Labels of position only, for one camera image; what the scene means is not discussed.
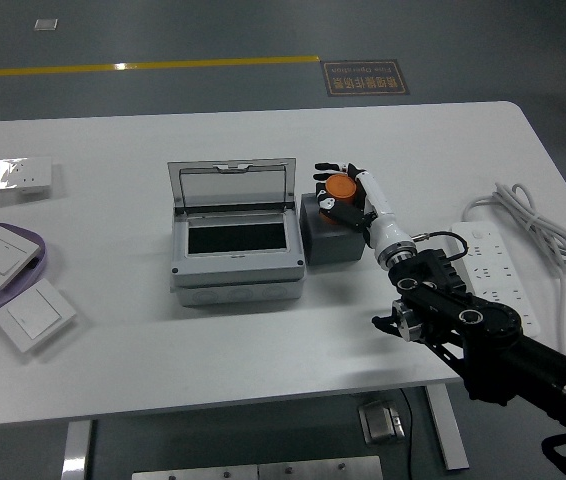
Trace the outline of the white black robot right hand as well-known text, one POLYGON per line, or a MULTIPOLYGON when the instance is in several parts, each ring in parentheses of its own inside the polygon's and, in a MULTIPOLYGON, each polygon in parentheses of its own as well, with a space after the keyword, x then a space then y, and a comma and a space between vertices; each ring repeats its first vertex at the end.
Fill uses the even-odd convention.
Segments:
POLYGON ((314 167, 319 212, 336 224, 361 233, 381 268, 388 271, 416 255, 412 237, 398 225, 389 201, 369 171, 351 163, 321 162, 314 167), (335 176, 344 176, 354 183, 351 202, 346 200, 347 195, 329 191, 328 180, 335 176))

